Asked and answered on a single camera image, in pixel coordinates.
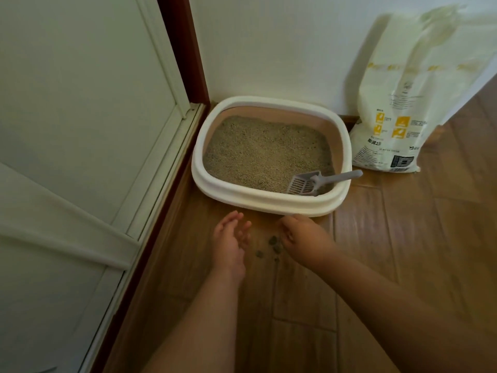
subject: wooden floor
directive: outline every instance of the wooden floor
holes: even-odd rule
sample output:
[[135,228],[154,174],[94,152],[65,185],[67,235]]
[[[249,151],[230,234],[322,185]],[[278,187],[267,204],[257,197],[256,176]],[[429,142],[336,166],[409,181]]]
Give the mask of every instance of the wooden floor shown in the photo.
[[[420,173],[366,171],[343,205],[317,222],[347,254],[440,311],[497,333],[493,105],[492,97],[474,98],[438,143],[423,148]],[[139,372],[181,318],[209,271],[212,228],[233,207],[203,195],[188,174],[171,209],[106,373]],[[236,371],[397,371],[330,288],[272,250],[278,216],[239,210],[253,222],[253,241],[240,290]]]

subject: cat litter bag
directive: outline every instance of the cat litter bag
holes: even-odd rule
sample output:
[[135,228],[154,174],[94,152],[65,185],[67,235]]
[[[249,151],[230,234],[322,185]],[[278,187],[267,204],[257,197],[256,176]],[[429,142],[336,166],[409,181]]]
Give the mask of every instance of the cat litter bag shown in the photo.
[[419,149],[496,51],[495,15],[464,15],[457,5],[394,14],[359,87],[353,164],[418,171]]

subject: litter box rim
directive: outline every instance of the litter box rim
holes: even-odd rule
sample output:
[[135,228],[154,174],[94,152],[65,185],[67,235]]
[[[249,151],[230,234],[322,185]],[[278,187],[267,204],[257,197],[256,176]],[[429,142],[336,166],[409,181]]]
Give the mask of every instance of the litter box rim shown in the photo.
[[234,206],[276,214],[300,213],[308,217],[318,217],[333,212],[345,199],[350,181],[336,183],[334,188],[319,196],[290,195],[245,187],[221,181],[210,175],[204,168],[204,142],[215,118],[224,110],[240,107],[267,107],[314,115],[333,123],[340,134],[343,147],[341,172],[352,169],[352,148],[350,137],[343,120],[334,112],[308,103],[256,96],[230,97],[214,107],[200,128],[195,147],[191,172],[197,187],[207,196]]

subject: litter scoop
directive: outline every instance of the litter scoop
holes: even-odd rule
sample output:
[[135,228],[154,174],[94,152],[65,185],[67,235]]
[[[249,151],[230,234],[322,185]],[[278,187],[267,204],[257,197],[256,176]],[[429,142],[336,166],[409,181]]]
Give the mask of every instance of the litter scoop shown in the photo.
[[293,176],[286,192],[291,195],[317,196],[318,189],[325,184],[348,181],[360,176],[362,176],[362,170],[352,170],[331,176],[322,176],[320,171],[297,174]]

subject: hand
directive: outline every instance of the hand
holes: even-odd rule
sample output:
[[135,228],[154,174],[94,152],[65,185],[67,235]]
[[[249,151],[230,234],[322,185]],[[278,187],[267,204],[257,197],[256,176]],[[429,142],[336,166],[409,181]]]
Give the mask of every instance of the hand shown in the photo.
[[290,256],[314,272],[327,256],[338,252],[332,237],[308,217],[285,216],[277,225],[280,240]]
[[227,214],[216,225],[212,234],[213,270],[228,272],[238,282],[245,277],[244,249],[249,245],[251,238],[250,221],[245,222],[235,234],[235,228],[243,217],[244,214],[238,211]]

